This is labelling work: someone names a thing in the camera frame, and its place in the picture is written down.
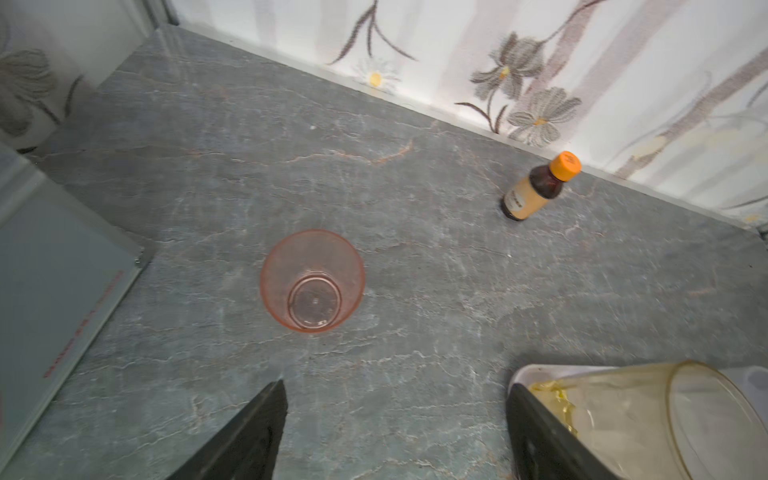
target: flower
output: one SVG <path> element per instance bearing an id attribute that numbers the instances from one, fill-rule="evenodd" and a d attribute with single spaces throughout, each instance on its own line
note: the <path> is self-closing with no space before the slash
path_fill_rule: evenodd
<path id="1" fill-rule="evenodd" d="M 512 140 L 544 147 L 560 138 L 553 124 L 562 124 L 576 115 L 580 98 L 568 98 L 565 90 L 554 87 L 540 91 L 531 99 L 530 111 L 513 111 L 507 121 L 518 127 L 510 132 Z"/>
<path id="2" fill-rule="evenodd" d="M 0 128 L 12 137 L 27 133 L 30 104 L 47 97 L 56 86 L 48 59 L 40 50 L 20 50 L 0 57 Z"/>
<path id="3" fill-rule="evenodd" d="M 491 58 L 496 67 L 490 71 L 476 71 L 470 80 L 478 84 L 475 96 L 485 100 L 501 87 L 505 95 L 513 100 L 520 97 L 523 78 L 535 77 L 544 67 L 544 54 L 541 42 L 532 37 L 518 40 L 512 32 L 500 51 L 493 51 Z"/>
<path id="4" fill-rule="evenodd" d="M 357 81 L 378 88 L 387 93 L 394 93 L 400 79 L 397 78 L 397 71 L 392 68 L 387 61 L 377 58 L 365 57 L 355 66 Z"/>

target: orange bottle cap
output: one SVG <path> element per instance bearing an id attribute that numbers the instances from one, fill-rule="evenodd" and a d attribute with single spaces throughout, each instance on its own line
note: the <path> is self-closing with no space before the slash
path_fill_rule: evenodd
<path id="1" fill-rule="evenodd" d="M 569 151 L 561 152 L 553 161 L 549 162 L 549 171 L 558 180 L 569 181 L 581 171 L 581 162 L 576 155 Z"/>

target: white daisy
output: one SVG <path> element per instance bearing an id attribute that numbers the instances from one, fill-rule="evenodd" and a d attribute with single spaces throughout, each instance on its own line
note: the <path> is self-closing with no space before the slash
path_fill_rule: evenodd
<path id="1" fill-rule="evenodd" d="M 355 66 L 355 78 L 361 84 L 374 87 L 389 94 L 395 93 L 400 79 L 397 70 L 387 61 L 378 58 L 364 57 Z"/>

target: wall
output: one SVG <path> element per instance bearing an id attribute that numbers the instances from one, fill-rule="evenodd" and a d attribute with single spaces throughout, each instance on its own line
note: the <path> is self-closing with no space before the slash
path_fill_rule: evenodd
<path id="1" fill-rule="evenodd" d="M 760 0 L 173 0 L 214 29 L 754 225 Z"/>
<path id="2" fill-rule="evenodd" d="M 138 0 L 0 5 L 0 141 L 30 151 L 151 33 Z"/>

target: yellow flower center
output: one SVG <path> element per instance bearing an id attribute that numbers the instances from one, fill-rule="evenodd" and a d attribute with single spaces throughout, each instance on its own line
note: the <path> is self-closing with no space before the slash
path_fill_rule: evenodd
<path id="1" fill-rule="evenodd" d="M 380 87 L 380 86 L 381 86 L 381 84 L 382 84 L 382 75 L 381 75 L 379 72 L 377 72 L 377 71 L 374 71 L 374 72 L 371 74 L 371 76 L 370 76 L 370 77 L 368 77 L 368 82 L 369 82 L 369 83 L 370 83 L 372 86 L 374 86 L 374 87 L 378 88 L 378 87 Z"/>

